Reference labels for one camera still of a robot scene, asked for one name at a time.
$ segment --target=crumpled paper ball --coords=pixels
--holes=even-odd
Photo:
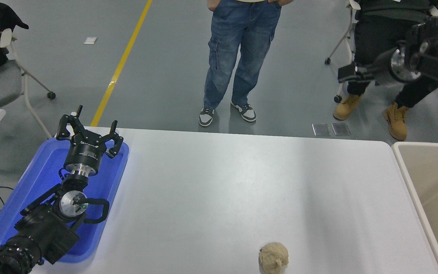
[[[281,243],[269,243],[259,250],[259,261],[266,274],[281,274],[288,264],[288,250]]]

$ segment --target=black and white sneaker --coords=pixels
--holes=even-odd
[[[198,124],[203,127],[208,127],[212,123],[214,112],[215,112],[214,109],[208,109],[206,107],[202,107],[202,110],[198,115]]]
[[[231,105],[235,107],[241,114],[241,117],[247,121],[247,122],[254,122],[256,120],[256,113],[254,113],[254,110],[252,109],[250,104],[245,104],[244,106],[240,106],[237,104],[234,104],[233,101],[231,101]]]

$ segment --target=black jacket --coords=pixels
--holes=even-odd
[[[361,14],[423,22],[438,0],[360,0]]]

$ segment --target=jeans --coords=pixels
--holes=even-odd
[[[221,0],[212,15],[204,107],[215,109],[224,97],[240,45],[241,58],[234,76],[232,101],[241,106],[248,104],[248,94],[258,82],[280,11],[277,2]]]
[[[354,33],[356,45],[354,61],[361,65],[371,64],[379,54],[394,49],[397,41],[405,40],[407,31],[415,24],[417,23],[407,20],[364,15],[356,24]],[[369,84],[349,83],[348,93],[361,95]],[[438,81],[421,76],[414,82],[406,84],[395,101],[398,106],[411,108],[436,88]]]

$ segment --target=blue tray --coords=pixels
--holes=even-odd
[[[113,146],[113,141],[106,145]],[[57,141],[55,138],[45,141],[40,146],[0,212],[0,245],[17,233],[14,225],[22,218],[19,212],[61,182],[59,169],[64,164],[68,148],[70,142]],[[125,143],[113,159],[104,155],[99,173],[89,177],[89,185],[84,189],[85,195],[89,198],[104,198],[109,201],[111,208],[128,155],[129,147]],[[99,218],[102,206],[91,205],[86,213],[87,218]],[[76,231],[80,236],[79,241],[59,262],[78,263],[87,259],[99,244],[105,224],[106,221],[99,224],[82,224]]]

